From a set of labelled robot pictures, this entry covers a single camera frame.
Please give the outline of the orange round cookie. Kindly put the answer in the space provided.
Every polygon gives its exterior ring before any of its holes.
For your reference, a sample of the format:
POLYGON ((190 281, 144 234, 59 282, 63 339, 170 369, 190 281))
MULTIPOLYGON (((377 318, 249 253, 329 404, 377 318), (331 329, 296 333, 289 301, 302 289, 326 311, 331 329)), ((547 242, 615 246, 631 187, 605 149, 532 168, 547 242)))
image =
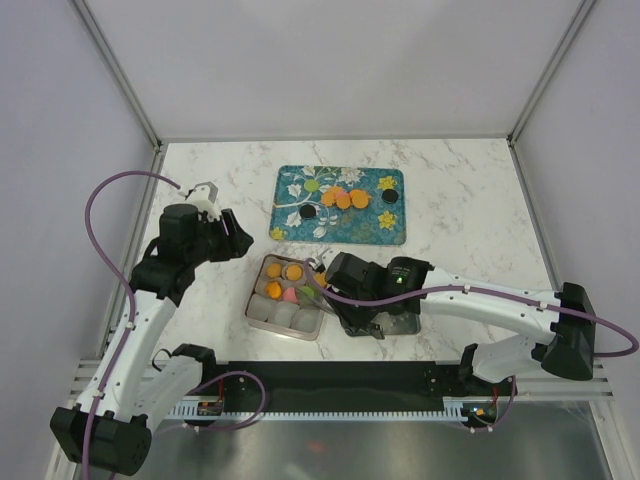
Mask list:
POLYGON ((320 285, 322 288, 326 288, 327 287, 328 283, 327 283, 326 278, 325 278, 325 273, 316 273, 313 276, 313 278, 314 278, 315 282, 318 285, 320 285))

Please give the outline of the orange cookie small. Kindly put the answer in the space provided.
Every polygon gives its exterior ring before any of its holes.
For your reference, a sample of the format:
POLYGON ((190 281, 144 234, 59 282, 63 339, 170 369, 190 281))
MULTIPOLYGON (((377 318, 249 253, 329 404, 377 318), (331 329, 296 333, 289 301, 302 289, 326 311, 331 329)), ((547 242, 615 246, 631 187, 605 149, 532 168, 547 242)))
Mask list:
POLYGON ((266 275, 269 278, 278 278, 282 276, 283 266, 278 263, 270 264, 266 269, 266 275))

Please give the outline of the pink round cookie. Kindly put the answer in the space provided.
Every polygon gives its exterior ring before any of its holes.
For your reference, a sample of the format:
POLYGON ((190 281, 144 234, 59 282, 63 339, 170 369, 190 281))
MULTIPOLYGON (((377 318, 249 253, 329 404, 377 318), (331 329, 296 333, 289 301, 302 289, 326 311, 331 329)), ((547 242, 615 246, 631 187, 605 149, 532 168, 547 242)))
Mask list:
POLYGON ((282 300, 285 302, 297 304, 298 298, 296 294, 296 289, 293 287, 287 288, 282 294, 282 300))

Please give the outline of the steel kitchen tongs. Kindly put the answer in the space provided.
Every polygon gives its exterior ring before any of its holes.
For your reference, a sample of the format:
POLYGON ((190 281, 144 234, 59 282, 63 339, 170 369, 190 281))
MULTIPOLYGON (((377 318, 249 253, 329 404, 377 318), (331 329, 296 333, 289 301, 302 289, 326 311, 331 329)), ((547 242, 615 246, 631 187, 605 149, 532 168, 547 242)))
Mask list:
POLYGON ((336 315, 335 311, 333 310, 333 308, 329 305, 329 303, 326 301, 326 299, 324 298, 323 295, 321 295, 316 289, 314 289, 313 287, 311 287, 314 291, 315 291, 315 297, 314 298, 309 298, 308 296, 304 295, 300 290, 301 286, 296 287, 296 294, 297 294, 297 298, 298 298, 298 304, 301 307, 305 307, 305 308, 312 308, 312 309, 317 309, 317 310, 321 310, 329 315, 336 315))

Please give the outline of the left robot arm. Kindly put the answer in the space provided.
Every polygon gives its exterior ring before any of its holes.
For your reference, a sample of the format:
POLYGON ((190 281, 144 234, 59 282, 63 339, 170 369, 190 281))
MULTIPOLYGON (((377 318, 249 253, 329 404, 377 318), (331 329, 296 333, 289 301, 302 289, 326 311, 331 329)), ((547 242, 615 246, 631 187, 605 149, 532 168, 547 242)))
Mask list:
POLYGON ((164 369, 142 383, 156 343, 204 263, 243 257, 253 243, 230 209, 215 218, 188 203, 166 207, 160 233, 126 285, 128 311, 94 378, 72 407, 57 408, 50 429, 67 459, 85 470, 135 475, 153 433, 194 391, 208 394, 219 380, 212 349, 177 347, 164 369))

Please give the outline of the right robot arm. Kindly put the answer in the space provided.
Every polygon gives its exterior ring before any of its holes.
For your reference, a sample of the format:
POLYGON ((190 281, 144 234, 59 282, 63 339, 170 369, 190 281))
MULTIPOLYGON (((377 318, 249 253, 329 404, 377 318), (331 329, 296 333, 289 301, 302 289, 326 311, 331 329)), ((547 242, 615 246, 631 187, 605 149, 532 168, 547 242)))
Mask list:
POLYGON ((541 369, 556 377, 589 381, 595 357, 594 310, 586 290, 564 283, 558 292, 491 285, 426 261, 394 257, 385 266, 330 250, 321 256, 326 298, 352 335, 381 339, 379 320, 421 314, 451 316, 499 327, 511 337, 464 349, 457 382, 469 394, 541 369))

